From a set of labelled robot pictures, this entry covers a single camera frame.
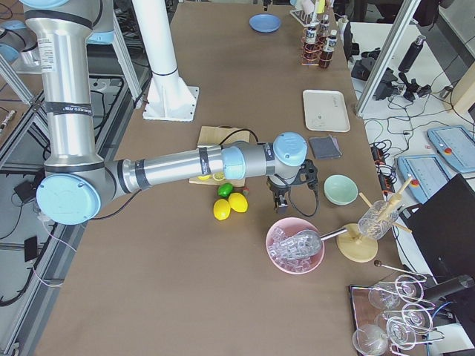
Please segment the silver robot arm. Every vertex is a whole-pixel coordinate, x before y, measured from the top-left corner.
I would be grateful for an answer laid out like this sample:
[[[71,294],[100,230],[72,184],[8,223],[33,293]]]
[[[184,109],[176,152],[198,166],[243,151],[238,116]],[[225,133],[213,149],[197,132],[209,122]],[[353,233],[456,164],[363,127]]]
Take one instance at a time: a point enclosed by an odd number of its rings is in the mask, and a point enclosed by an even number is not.
[[[315,172],[305,139],[282,133],[272,143],[223,143],[132,161],[105,161],[96,152],[86,45],[114,37],[110,1],[25,1],[27,26],[36,34],[50,157],[36,200],[54,222],[77,225],[126,194],[182,179],[223,174],[227,179],[267,177],[275,201]]]

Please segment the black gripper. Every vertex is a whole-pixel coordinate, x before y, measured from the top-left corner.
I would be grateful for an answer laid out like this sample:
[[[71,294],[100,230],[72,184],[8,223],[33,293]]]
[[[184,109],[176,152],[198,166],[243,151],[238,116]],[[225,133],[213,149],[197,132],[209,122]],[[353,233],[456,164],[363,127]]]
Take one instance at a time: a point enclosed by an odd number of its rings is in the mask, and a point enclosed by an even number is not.
[[[274,176],[267,177],[266,184],[273,194],[274,211],[278,214],[285,213],[289,206],[285,194],[290,191],[290,187],[279,179],[275,182]]]

